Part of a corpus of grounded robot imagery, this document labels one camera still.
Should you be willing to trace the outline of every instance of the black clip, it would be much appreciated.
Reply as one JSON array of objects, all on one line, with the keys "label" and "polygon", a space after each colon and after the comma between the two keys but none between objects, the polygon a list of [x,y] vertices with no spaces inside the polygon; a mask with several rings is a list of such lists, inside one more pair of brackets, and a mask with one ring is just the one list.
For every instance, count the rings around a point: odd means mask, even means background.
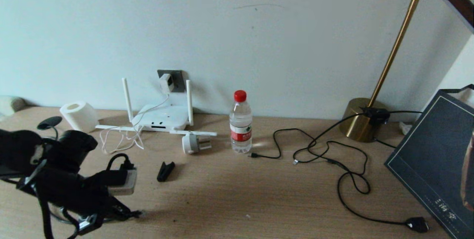
[{"label": "black clip", "polygon": [[164,182],[170,175],[171,171],[173,171],[173,169],[174,162],[171,162],[168,165],[163,162],[163,164],[161,164],[160,172],[158,173],[158,177],[156,177],[156,180],[158,180],[159,182]]}]

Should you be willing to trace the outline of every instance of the white cable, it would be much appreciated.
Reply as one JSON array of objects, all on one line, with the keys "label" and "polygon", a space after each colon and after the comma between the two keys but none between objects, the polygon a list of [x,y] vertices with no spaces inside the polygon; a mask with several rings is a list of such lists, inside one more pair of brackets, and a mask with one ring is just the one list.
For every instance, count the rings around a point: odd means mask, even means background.
[{"label": "white cable", "polygon": [[[102,131],[100,131],[99,137],[100,137],[100,142],[102,143],[102,148],[101,148],[101,150],[103,151],[103,153],[105,153],[105,154],[112,154],[112,153],[115,153],[115,152],[118,152],[118,151],[124,151],[124,150],[127,150],[127,149],[132,148],[134,145],[138,146],[138,147],[141,148],[141,149],[144,149],[143,141],[142,141],[142,138],[140,137],[140,133],[141,133],[141,131],[143,130],[144,126],[143,126],[143,125],[138,126],[138,130],[137,130],[135,127],[140,123],[140,121],[143,119],[143,116],[144,116],[147,112],[151,111],[152,109],[156,109],[157,107],[159,107],[159,106],[161,106],[162,104],[164,104],[166,101],[168,101],[169,97],[170,97],[169,94],[166,95],[166,99],[165,99],[163,102],[161,102],[161,103],[158,104],[157,106],[154,106],[154,107],[151,107],[150,109],[147,109],[146,111],[144,111],[144,112],[142,112],[142,113],[139,113],[139,114],[141,114],[140,119],[138,120],[138,122],[137,122],[135,125],[132,126],[133,130],[135,131],[135,135],[132,136],[132,137],[128,137],[128,131],[126,131],[126,133],[124,134],[123,131],[121,130],[121,128],[126,127],[126,126],[112,126],[112,127],[109,127],[109,128],[106,128],[106,129],[103,129]],[[107,131],[107,132],[105,133],[105,138],[102,136],[102,133],[103,133],[104,131]],[[115,147],[114,150],[112,150],[112,151],[107,151],[106,143],[107,143],[107,137],[109,136],[110,131],[117,131],[117,132],[119,132],[119,133],[122,135],[122,138],[120,138],[120,142],[118,143],[118,145]],[[120,148],[120,146],[121,146],[121,144],[122,144],[124,138],[126,138],[127,141],[132,140],[132,143],[131,143],[130,145],[126,146],[126,147]]]}]

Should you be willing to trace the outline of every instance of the brass lamp pole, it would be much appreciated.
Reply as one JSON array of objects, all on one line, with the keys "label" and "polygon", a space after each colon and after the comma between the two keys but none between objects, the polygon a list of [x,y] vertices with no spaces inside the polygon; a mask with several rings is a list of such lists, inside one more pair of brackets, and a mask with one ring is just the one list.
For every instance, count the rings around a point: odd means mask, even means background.
[{"label": "brass lamp pole", "polygon": [[[390,55],[387,59],[385,64],[384,70],[380,75],[380,78],[375,86],[374,92],[372,93],[372,97],[370,99],[367,98],[355,98],[349,101],[347,105],[346,111],[344,113],[343,118],[346,118],[353,114],[363,113],[364,109],[366,108],[377,108],[383,109],[384,105],[377,102],[377,95],[380,92],[380,89],[384,83],[384,80],[388,74],[388,71],[397,55],[398,49],[401,45],[401,41],[405,36],[405,32],[408,29],[408,25],[410,24],[411,18],[413,13],[415,13],[416,7],[420,0],[411,0],[410,5],[408,6],[408,10],[401,25],[400,31],[398,32],[398,36],[393,44],[392,50]],[[467,27],[474,33],[474,13],[473,9],[474,6],[470,0],[447,0],[450,2],[455,9],[457,9],[458,13],[462,16],[462,20],[465,21]],[[339,126],[340,130],[344,135],[347,137],[360,142],[371,142],[373,141],[374,134],[377,131],[380,124],[373,123],[370,121],[371,119],[365,115],[355,116],[352,119],[349,119]]]}]

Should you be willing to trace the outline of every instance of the white router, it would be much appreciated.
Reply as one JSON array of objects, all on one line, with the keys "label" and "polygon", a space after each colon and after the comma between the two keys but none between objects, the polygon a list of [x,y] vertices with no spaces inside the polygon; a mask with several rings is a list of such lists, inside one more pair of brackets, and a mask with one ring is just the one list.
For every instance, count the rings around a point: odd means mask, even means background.
[{"label": "white router", "polygon": [[122,78],[123,91],[125,93],[125,101],[127,103],[128,119],[133,127],[115,127],[108,125],[97,125],[99,129],[115,129],[122,131],[156,131],[169,132],[183,130],[186,125],[192,126],[193,123],[193,101],[191,98],[191,81],[186,80],[186,96],[188,106],[161,105],[156,104],[145,105],[140,112],[133,116],[132,104],[130,103],[130,95],[128,93],[127,79]]}]

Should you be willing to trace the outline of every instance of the plastic bottle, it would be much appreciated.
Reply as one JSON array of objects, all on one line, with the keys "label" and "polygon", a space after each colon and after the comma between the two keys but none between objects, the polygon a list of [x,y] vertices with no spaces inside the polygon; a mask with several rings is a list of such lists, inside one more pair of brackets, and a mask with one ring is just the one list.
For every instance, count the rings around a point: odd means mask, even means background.
[{"label": "plastic bottle", "polygon": [[247,153],[252,148],[252,111],[245,91],[234,93],[234,106],[230,111],[230,141],[237,153]]}]

